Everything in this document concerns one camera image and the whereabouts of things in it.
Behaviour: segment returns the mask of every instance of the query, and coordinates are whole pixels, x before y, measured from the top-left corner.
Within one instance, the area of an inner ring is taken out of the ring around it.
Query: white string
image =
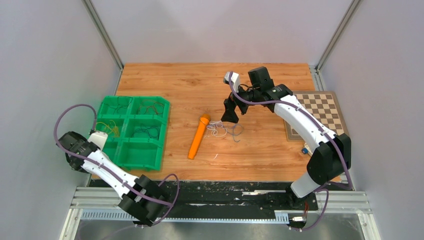
[[[224,124],[222,121],[210,121],[209,124],[206,126],[206,129],[207,129],[207,132],[205,137],[208,135],[209,130],[211,131],[210,134],[212,134],[212,136],[215,136],[217,138],[222,138],[228,133],[228,130],[224,127]],[[225,133],[222,135],[218,135],[218,129],[224,129]]]

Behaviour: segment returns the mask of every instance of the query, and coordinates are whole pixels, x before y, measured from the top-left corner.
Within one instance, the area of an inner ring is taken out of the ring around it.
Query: checkered board
[[[342,111],[337,102],[336,94],[332,91],[294,91],[299,102],[318,121],[337,135],[348,133]],[[303,140],[286,121],[284,121],[288,140]]]

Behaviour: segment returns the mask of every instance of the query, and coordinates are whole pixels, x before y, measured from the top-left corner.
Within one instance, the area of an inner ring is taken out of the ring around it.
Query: wooden tabletop
[[[287,141],[283,119],[266,107],[251,106],[245,115],[237,108],[244,131],[234,142],[231,135],[210,133],[194,160],[187,158],[199,124],[199,116],[210,114],[219,121],[230,87],[223,83],[226,72],[240,74],[250,85],[248,71],[268,68],[275,85],[292,91],[313,91],[307,64],[282,63],[127,63],[116,92],[119,96],[162,96],[171,104],[161,171],[132,170],[151,179],[170,173],[180,180],[295,181],[306,171],[309,156],[301,153],[303,142]]]

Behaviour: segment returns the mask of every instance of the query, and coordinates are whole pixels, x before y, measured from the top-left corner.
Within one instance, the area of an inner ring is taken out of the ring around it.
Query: orange microphone
[[[197,127],[196,134],[194,135],[193,142],[191,143],[190,150],[188,151],[188,159],[195,159],[196,153],[198,152],[200,142],[202,141],[203,134],[205,133],[206,126],[211,121],[209,114],[203,114],[199,120],[199,126]]]

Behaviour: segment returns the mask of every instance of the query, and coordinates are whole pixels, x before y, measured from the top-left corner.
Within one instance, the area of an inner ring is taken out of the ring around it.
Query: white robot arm
[[[102,151],[107,138],[101,131],[92,131],[88,139],[69,131],[57,139],[56,144],[65,151],[73,170],[95,174],[116,191],[121,199],[118,206],[137,219],[135,224],[154,225],[163,207],[171,208],[176,197],[173,203],[168,202],[168,194],[158,184],[145,175],[137,177],[116,166]]]
[[[299,133],[313,154],[307,164],[307,172],[287,189],[288,193],[292,193],[294,202],[301,202],[305,196],[345,172],[345,168],[350,168],[351,139],[346,134],[336,135],[320,123],[285,85],[274,86],[266,67],[255,68],[248,75],[252,86],[246,90],[241,87],[239,74],[227,72],[225,75],[224,83],[230,85],[232,92],[224,101],[225,113],[221,120],[237,123],[236,107],[244,115],[249,106],[263,105]]]

